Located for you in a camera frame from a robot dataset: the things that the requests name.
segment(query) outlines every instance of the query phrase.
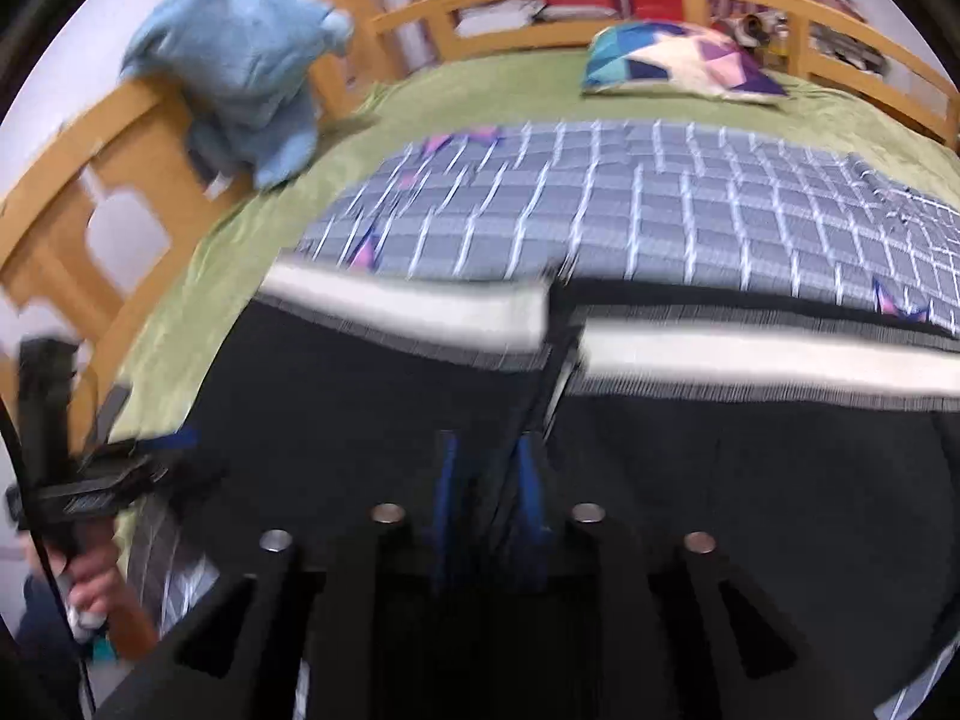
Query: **black cable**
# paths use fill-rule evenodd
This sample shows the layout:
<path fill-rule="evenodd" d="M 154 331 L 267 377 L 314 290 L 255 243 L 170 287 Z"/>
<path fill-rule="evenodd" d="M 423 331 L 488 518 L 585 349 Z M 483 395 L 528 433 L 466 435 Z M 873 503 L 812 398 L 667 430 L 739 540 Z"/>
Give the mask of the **black cable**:
<path fill-rule="evenodd" d="M 0 440 L 3 440 L 3 443 L 7 446 L 7 454 L 10 457 L 10 464 L 13 466 L 13 476 L 16 478 L 16 483 L 20 488 L 23 518 L 27 523 L 27 530 L 30 531 L 30 538 L 32 538 L 34 542 L 37 558 L 40 559 L 40 568 L 43 570 L 43 576 L 50 586 L 51 593 L 54 594 L 56 611 L 59 613 L 61 620 L 64 621 L 67 635 L 70 637 L 70 640 L 73 640 L 73 629 L 70 628 L 66 605 L 64 605 L 64 599 L 59 592 L 59 586 L 56 584 L 53 568 L 50 566 L 50 555 L 47 553 L 47 546 L 43 543 L 40 532 L 35 528 L 35 523 L 40 521 L 40 517 L 37 516 L 37 511 L 32 502 L 32 495 L 30 495 L 29 475 L 27 474 L 26 466 L 23 464 L 23 447 L 20 445 L 19 434 L 16 432 L 16 427 L 13 426 L 13 420 L 11 419 L 10 412 L 7 410 L 7 405 L 3 402 L 3 398 L 0 398 Z M 90 673 L 86 668 L 86 661 L 83 659 L 83 654 L 80 652 L 79 647 L 77 648 L 77 664 L 80 666 L 80 681 L 83 683 L 83 693 L 86 695 L 86 700 L 90 707 L 90 714 L 92 715 L 93 712 L 97 710 L 97 703 L 93 698 L 93 687 L 90 685 Z"/>

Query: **bed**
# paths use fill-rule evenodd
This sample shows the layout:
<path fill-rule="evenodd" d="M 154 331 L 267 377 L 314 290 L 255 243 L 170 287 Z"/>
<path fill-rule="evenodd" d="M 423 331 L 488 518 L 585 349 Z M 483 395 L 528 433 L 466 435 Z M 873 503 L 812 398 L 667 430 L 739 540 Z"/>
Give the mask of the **bed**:
<path fill-rule="evenodd" d="M 241 180 L 217 199 L 207 199 L 181 147 L 187 109 L 173 85 L 157 80 L 126 83 L 85 113 L 6 198 L 0 284 L 20 307 L 37 298 L 50 300 L 88 345 L 89 363 L 71 410 L 75 437 L 85 433 L 97 403 L 117 378 L 133 384 L 118 432 L 178 426 L 277 250 L 294 244 L 345 186 L 404 143 L 434 131 L 531 119 L 726 125 L 801 145 L 855 151 L 891 177 L 960 207 L 960 162 L 952 151 L 960 94 L 875 30 L 812 1 L 743 0 L 780 8 L 790 17 L 790 74 L 777 76 L 790 100 L 778 108 L 666 95 L 582 98 L 584 46 L 606 22 L 552 23 L 460 39 L 453 31 L 453 12 L 492 0 L 423 0 L 390 13 L 381 12 L 374 0 L 332 1 L 352 12 L 356 37 L 346 61 L 323 57 L 311 70 L 325 111 L 322 146 L 313 167 L 285 188 L 249 197 Z M 707 23 L 707 0 L 683 3 L 690 22 Z M 391 34 L 414 20 L 425 21 L 443 64 L 403 79 Z M 942 105 L 925 108 L 875 77 L 813 52 L 812 23 L 898 60 L 938 90 Z M 93 205 L 77 179 L 86 169 L 108 188 L 136 187 L 170 236 L 169 250 L 129 295 L 121 295 L 100 273 L 85 245 Z M 0 360 L 0 392 L 13 403 L 9 360 Z M 137 576 L 131 576 L 141 596 L 154 536 L 155 531 L 147 534 L 146 556 Z M 174 557 L 164 553 L 167 565 Z M 161 587 L 152 608 L 157 622 L 165 595 Z"/>

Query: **green bed sheet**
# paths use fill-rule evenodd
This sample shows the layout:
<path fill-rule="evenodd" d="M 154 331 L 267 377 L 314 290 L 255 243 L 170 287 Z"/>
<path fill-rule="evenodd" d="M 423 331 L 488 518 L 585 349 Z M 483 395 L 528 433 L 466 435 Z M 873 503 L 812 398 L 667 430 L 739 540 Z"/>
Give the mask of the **green bed sheet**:
<path fill-rule="evenodd" d="M 121 372 L 133 397 L 118 434 L 175 428 L 237 314 L 285 245 L 342 189 L 405 143 L 469 124 L 586 119 L 672 119 L 753 130 L 794 143 L 856 151 L 887 175 L 960 207 L 960 160 L 869 103 L 777 76 L 780 107 L 686 95 L 580 95 L 583 50 L 551 50 L 445 64 L 369 98 L 325 133 L 310 170 L 260 194 L 213 230 L 144 326 Z"/>

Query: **plaid bedding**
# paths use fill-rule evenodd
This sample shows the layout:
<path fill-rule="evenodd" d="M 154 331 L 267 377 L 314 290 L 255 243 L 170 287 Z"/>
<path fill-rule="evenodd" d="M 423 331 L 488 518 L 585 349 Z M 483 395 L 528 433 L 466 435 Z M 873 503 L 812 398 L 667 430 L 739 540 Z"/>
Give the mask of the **plaid bedding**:
<path fill-rule="evenodd" d="M 649 121 L 505 127 L 411 143 L 345 190 L 296 251 L 417 278 L 574 272 L 899 308 L 955 332 L 960 217 L 856 154 Z"/>

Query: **star pattern pillow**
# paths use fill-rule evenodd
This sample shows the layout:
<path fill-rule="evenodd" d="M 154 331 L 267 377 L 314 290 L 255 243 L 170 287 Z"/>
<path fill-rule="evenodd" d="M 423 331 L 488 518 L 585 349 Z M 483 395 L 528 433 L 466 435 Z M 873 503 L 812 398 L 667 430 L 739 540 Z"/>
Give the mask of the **star pattern pillow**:
<path fill-rule="evenodd" d="M 584 92 L 652 86 L 748 103 L 778 103 L 784 89 L 727 35 L 692 23 L 627 22 L 590 44 Z"/>

